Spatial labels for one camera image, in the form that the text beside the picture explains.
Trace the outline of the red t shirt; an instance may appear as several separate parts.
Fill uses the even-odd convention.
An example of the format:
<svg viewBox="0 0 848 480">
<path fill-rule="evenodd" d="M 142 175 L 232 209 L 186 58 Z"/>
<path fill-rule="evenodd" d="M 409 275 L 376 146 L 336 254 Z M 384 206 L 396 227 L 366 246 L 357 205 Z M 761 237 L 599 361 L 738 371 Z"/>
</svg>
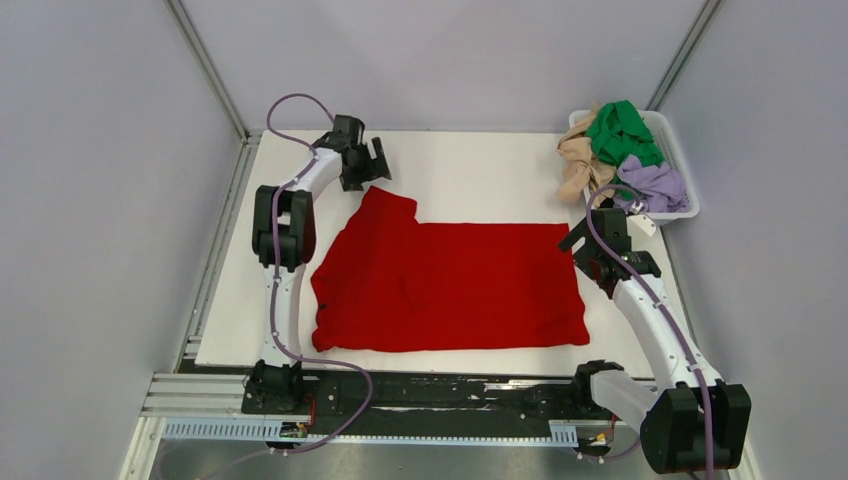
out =
<svg viewBox="0 0 848 480">
<path fill-rule="evenodd" d="M 422 223 L 373 187 L 311 286 L 313 347 L 389 353 L 583 346 L 590 334 L 565 224 Z"/>
</svg>

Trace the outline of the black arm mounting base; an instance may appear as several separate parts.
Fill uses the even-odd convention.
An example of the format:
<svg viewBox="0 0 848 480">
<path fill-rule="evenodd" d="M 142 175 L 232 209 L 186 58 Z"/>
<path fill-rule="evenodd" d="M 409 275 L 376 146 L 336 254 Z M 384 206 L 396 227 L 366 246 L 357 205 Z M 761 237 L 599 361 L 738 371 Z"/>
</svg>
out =
<svg viewBox="0 0 848 480">
<path fill-rule="evenodd" d="M 304 399 L 293 414 L 242 410 L 253 368 L 223 368 L 235 382 L 235 411 L 250 419 L 302 420 L 308 433 L 546 437 L 556 424 L 608 434 L 618 421 L 589 400 L 574 376 L 372 372 L 302 368 Z"/>
</svg>

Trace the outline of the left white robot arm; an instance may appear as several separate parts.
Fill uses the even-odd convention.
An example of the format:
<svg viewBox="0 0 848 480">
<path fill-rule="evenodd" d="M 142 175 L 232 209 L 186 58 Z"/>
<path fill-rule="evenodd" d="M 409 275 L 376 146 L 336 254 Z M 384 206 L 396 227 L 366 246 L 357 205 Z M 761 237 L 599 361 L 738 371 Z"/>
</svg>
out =
<svg viewBox="0 0 848 480">
<path fill-rule="evenodd" d="M 391 176 L 379 138 L 366 142 L 364 122 L 337 115 L 329 131 L 309 146 L 305 166 L 279 186 L 262 185 L 254 196 L 251 248 L 265 276 L 269 320 L 259 360 L 247 378 L 242 410 L 288 415 L 306 400 L 299 338 L 300 297 L 306 266 L 317 246 L 314 203 L 333 182 L 343 191 Z"/>
</svg>

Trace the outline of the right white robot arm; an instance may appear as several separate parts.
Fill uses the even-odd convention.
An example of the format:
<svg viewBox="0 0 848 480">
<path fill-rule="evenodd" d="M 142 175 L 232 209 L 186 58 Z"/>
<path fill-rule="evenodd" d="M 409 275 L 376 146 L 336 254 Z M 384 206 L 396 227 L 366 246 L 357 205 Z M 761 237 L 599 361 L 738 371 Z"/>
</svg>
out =
<svg viewBox="0 0 848 480">
<path fill-rule="evenodd" d="M 658 264 L 649 252 L 633 250 L 627 218 L 618 208 L 589 210 L 559 247 L 624 315 L 655 388 L 641 385 L 615 362 L 590 361 L 576 369 L 572 406 L 589 418 L 607 410 L 633 428 L 658 474 L 711 476 L 735 469 L 751 398 L 743 385 L 726 382 L 695 345 L 671 306 Z"/>
</svg>

